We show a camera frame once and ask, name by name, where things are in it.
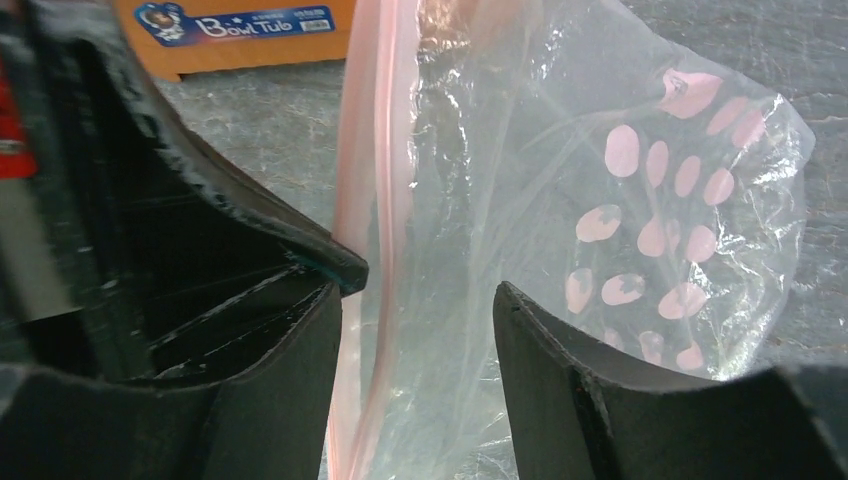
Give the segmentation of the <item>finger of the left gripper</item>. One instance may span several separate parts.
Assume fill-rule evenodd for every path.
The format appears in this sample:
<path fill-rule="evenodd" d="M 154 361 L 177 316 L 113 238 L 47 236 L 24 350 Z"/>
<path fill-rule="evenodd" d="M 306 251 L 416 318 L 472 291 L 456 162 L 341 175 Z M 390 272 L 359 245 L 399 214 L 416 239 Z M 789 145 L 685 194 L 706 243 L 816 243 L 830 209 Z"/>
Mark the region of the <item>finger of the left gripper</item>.
<path fill-rule="evenodd" d="M 30 1 L 96 258 L 149 375 L 209 383 L 277 346 L 364 259 L 188 129 L 101 1 Z"/>

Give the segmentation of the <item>orange plastic tub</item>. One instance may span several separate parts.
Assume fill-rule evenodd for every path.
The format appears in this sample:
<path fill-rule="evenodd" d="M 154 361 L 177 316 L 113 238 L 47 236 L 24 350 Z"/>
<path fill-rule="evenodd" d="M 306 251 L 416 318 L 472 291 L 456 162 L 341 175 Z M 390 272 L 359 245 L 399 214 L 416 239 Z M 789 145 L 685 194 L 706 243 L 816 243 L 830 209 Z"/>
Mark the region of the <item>orange plastic tub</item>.
<path fill-rule="evenodd" d="M 347 53 L 351 0 L 112 1 L 152 76 L 339 60 Z"/>

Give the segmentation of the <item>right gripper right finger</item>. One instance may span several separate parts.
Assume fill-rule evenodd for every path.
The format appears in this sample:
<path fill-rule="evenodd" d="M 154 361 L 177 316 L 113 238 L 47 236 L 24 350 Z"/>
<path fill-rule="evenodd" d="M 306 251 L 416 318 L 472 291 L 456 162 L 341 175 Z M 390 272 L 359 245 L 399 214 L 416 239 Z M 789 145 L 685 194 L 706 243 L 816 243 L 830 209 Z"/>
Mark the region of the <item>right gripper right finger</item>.
<path fill-rule="evenodd" d="M 523 479 L 843 479 L 847 370 L 777 365 L 727 382 L 603 343 L 514 285 L 494 296 Z"/>

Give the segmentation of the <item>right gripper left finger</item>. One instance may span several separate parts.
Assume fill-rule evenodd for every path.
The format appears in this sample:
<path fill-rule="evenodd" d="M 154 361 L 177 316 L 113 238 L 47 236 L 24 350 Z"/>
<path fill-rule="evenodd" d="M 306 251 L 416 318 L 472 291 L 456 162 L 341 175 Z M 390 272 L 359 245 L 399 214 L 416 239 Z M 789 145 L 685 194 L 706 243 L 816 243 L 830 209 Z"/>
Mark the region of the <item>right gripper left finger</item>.
<path fill-rule="evenodd" d="M 222 353 L 224 375 L 114 384 L 1 367 L 5 479 L 315 479 L 341 323 L 324 284 L 291 322 Z"/>

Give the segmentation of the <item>clear zip top bag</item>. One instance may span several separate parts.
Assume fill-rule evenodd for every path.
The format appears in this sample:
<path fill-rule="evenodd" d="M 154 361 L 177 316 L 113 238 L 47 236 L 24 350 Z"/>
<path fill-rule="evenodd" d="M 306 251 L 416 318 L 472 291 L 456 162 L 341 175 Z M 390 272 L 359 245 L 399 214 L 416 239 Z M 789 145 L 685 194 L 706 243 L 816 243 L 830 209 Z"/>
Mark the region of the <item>clear zip top bag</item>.
<path fill-rule="evenodd" d="M 617 1 L 360 1 L 333 235 L 333 479 L 453 479 L 506 447 L 509 281 L 614 348 L 746 371 L 787 297 L 815 138 L 778 93 Z"/>

